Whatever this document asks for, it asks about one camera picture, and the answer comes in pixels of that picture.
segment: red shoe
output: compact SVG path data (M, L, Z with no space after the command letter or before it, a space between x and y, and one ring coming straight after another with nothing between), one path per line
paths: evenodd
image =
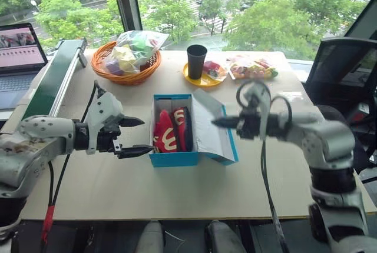
M193 150L193 129L189 109L187 107L177 108L172 114L178 130L180 149L181 151L191 152Z
M169 113L162 110L160 113L160 122L156 123L153 134L153 144L157 151L161 153L177 152L177 137L174 134L173 122Z

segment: orange basket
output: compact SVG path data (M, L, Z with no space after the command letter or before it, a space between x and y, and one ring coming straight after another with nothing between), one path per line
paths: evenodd
M113 75L102 69L103 59L109 56L113 48L117 43L115 41L107 43L94 53L91 65L95 73L103 78L107 78L116 84L124 85L138 85L143 83L148 77L153 74L153 72L161 64L161 54L160 51L157 51L149 61L141 66L141 72L138 74L129 74L129 75Z

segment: black chair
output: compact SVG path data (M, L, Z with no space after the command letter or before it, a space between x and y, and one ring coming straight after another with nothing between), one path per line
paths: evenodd
M324 38L305 83L305 90L326 119L346 122L343 115L358 103L366 102L370 117L376 124L376 63L377 41L348 37ZM360 173L372 165L369 158L376 145L374 140L365 152L357 137L355 141L355 170Z

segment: small yellow tray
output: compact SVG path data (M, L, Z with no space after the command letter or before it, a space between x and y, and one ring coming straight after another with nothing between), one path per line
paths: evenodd
M183 67L183 75L188 82L191 82L192 84L199 87L215 86L221 83L221 81L216 81L213 78L210 78L207 74L202 74L201 78L199 79L189 78L189 66L187 65L187 63Z

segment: crosswalk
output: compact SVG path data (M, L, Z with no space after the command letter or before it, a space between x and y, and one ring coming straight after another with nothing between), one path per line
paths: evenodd
M200 19L199 18L199 6L200 6L200 4L198 4L196 1L193 1L193 0L186 0L186 3L187 3L187 6L193 11L194 16L196 16L198 19ZM231 20L232 20L231 17L227 17L227 21L224 24L223 32L226 32L226 29L229 26L229 23L230 23ZM201 21L207 22L207 24L210 24L210 25L212 23L211 20L207 21L205 19L202 19ZM218 32L218 33L221 32L222 25L223 25L223 20L220 19L219 17L215 18L215 20L214 20L214 31Z

